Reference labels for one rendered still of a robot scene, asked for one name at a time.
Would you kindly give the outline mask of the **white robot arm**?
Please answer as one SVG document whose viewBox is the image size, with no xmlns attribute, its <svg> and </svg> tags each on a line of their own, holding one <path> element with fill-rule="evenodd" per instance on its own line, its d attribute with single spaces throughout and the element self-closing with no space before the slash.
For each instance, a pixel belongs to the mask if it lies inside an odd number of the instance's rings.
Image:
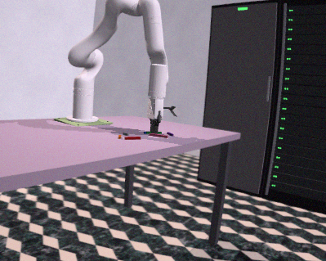
<svg viewBox="0 0 326 261">
<path fill-rule="evenodd" d="M 118 16 L 121 13 L 143 16 L 146 51 L 151 61 L 148 97 L 166 96 L 168 68 L 159 2 L 157 0 L 106 0 L 105 14 L 98 26 L 69 51 L 69 63 L 84 70 L 74 79 L 73 115 L 66 117 L 68 121 L 80 123 L 98 121 L 97 117 L 92 117 L 94 81 L 103 66 L 104 58 L 97 48 L 107 43 L 114 35 L 118 28 Z"/>
</svg>

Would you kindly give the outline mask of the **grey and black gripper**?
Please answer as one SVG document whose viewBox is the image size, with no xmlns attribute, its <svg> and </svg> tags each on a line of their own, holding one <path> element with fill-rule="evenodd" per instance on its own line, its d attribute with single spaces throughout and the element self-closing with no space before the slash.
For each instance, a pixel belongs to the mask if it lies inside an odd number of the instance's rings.
<svg viewBox="0 0 326 261">
<path fill-rule="evenodd" d="M 163 100 L 164 98 L 149 97 L 147 118 L 150 119 L 150 131 L 154 134 L 158 134 L 159 123 L 163 118 Z"/>
</svg>

